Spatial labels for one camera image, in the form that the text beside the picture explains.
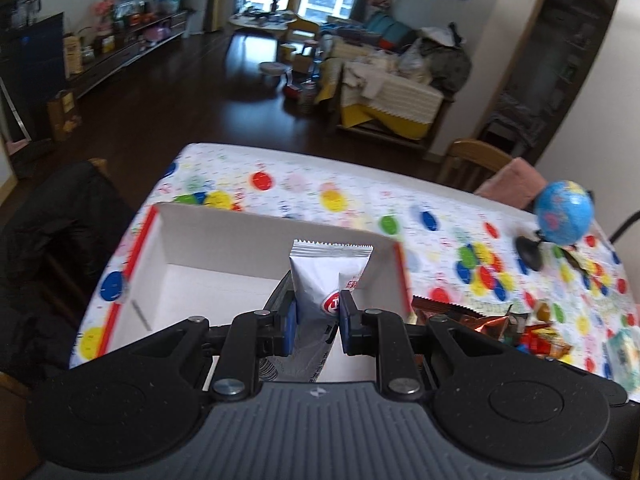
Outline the copper foil snack packet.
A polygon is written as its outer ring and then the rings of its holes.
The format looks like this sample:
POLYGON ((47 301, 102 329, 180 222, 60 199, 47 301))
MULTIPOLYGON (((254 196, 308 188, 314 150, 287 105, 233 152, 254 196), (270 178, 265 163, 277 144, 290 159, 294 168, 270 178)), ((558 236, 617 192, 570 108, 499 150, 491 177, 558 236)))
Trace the copper foil snack packet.
POLYGON ((419 325, 425 325, 436 315, 443 315, 494 339, 500 339, 509 326, 507 315, 486 316, 458 304, 447 304, 418 296, 412 298, 411 307, 418 318, 419 325))

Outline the white snack packet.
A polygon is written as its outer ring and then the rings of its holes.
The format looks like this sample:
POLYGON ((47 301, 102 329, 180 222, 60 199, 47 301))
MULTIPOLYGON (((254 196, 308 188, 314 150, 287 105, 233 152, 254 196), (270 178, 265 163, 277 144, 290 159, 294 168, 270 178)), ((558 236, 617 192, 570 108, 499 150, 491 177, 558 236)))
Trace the white snack packet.
POLYGON ((340 292, 357 287, 372 252, 370 245, 294 240, 288 255, 296 302, 293 349, 262 359, 262 380, 316 381, 333 346, 340 292))

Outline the red orange cracker bag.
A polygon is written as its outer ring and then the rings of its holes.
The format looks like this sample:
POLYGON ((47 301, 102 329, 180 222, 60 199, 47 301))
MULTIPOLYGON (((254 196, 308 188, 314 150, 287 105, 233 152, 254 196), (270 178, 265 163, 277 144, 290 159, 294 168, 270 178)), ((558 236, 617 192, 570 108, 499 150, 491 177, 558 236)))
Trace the red orange cracker bag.
POLYGON ((572 350, 572 346, 550 324, 527 326, 521 334, 520 346, 533 356, 551 359, 561 359, 572 350))

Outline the red white cardboard box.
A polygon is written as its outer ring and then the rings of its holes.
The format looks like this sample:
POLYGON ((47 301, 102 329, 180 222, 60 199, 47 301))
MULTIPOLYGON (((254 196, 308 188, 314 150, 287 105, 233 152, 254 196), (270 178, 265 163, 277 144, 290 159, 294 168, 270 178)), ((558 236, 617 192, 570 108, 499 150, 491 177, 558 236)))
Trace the red white cardboard box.
POLYGON ((151 207, 125 266, 126 292, 111 308, 105 354, 199 315, 226 325, 260 310, 290 270, 296 240, 368 245, 371 258, 352 296, 361 309, 410 313, 401 250, 389 237, 205 206, 151 207))

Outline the wooden chair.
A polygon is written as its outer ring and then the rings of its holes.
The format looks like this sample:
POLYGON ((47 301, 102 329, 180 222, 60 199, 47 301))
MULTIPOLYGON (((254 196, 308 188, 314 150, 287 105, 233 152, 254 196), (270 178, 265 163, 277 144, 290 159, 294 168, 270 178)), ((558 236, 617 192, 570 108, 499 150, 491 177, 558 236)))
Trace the wooden chair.
POLYGON ((454 140, 442 159, 436 182, 459 191, 474 192, 511 160, 510 155, 485 142, 454 140))

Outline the pink cushion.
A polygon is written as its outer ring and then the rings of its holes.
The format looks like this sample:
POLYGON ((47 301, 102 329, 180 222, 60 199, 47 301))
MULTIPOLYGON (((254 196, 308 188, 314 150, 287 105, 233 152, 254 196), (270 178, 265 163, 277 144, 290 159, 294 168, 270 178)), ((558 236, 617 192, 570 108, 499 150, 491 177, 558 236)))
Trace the pink cushion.
POLYGON ((517 157, 486 180, 474 194, 532 212, 536 198, 547 184, 548 181, 529 162, 517 157))

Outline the open olive snack bag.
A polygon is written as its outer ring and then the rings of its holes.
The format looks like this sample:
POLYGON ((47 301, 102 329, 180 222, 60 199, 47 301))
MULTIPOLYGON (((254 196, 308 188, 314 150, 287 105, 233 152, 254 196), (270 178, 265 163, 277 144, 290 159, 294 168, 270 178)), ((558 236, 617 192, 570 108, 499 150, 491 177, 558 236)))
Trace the open olive snack bag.
POLYGON ((561 262, 566 263, 570 268, 578 272, 583 278, 591 278, 591 274, 585 265, 565 247, 554 245, 553 253, 561 262))

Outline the black jacket on chair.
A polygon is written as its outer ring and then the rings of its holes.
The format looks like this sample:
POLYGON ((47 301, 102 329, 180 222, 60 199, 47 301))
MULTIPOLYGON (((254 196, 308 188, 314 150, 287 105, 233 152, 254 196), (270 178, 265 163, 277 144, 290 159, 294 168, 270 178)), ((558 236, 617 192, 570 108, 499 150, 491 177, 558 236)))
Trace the black jacket on chair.
POLYGON ((1 230, 1 369, 27 388, 68 367, 101 275, 134 218, 103 159, 48 177, 1 230))

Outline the blue desk globe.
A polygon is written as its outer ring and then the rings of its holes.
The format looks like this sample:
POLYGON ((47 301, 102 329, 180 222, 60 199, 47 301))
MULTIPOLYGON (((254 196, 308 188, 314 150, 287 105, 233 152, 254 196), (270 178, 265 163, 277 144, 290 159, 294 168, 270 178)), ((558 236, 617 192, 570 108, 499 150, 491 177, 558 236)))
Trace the blue desk globe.
POLYGON ((554 181, 534 200, 534 215, 538 226, 536 238, 519 235, 514 240, 514 248, 522 263, 533 271, 540 271, 544 265, 540 245, 575 245, 590 229, 594 205, 580 184, 570 180, 554 181))

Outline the tissue box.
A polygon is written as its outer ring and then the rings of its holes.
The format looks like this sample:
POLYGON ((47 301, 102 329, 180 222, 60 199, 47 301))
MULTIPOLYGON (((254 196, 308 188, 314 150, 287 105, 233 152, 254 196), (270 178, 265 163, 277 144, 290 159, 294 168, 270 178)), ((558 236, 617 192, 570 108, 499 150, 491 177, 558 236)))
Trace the tissue box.
POLYGON ((604 345, 611 377, 629 393, 639 391, 639 329, 622 328, 604 345))

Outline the sofa with blankets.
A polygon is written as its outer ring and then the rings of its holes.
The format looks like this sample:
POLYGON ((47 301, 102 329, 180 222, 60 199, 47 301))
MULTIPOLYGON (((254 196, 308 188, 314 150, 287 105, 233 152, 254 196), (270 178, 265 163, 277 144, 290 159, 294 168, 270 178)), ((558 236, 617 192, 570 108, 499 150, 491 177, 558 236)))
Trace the sofa with blankets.
POLYGON ((407 77, 400 56, 325 36, 319 90, 314 102, 334 104, 340 125, 356 128, 377 122, 398 138, 431 145, 448 103, 424 71, 407 77))

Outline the round white stool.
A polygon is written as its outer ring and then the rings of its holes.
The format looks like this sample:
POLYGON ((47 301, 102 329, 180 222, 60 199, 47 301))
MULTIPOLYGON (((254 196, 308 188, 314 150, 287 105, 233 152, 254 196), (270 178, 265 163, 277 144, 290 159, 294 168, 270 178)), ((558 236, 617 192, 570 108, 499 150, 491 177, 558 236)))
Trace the round white stool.
POLYGON ((258 70, 262 81, 269 81, 276 86, 291 73, 291 67, 280 62, 261 62, 258 64, 258 70))

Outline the tv console cabinet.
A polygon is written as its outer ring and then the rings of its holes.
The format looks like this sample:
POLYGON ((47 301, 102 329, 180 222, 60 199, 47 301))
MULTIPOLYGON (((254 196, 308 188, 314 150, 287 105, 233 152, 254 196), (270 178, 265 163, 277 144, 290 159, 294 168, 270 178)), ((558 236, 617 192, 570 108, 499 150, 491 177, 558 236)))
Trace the tv console cabinet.
POLYGON ((145 55, 183 38, 188 32, 190 17, 189 11, 182 10, 130 28, 125 36, 115 39, 113 50, 96 55, 79 75, 70 76, 70 90, 80 99, 98 84, 145 55))

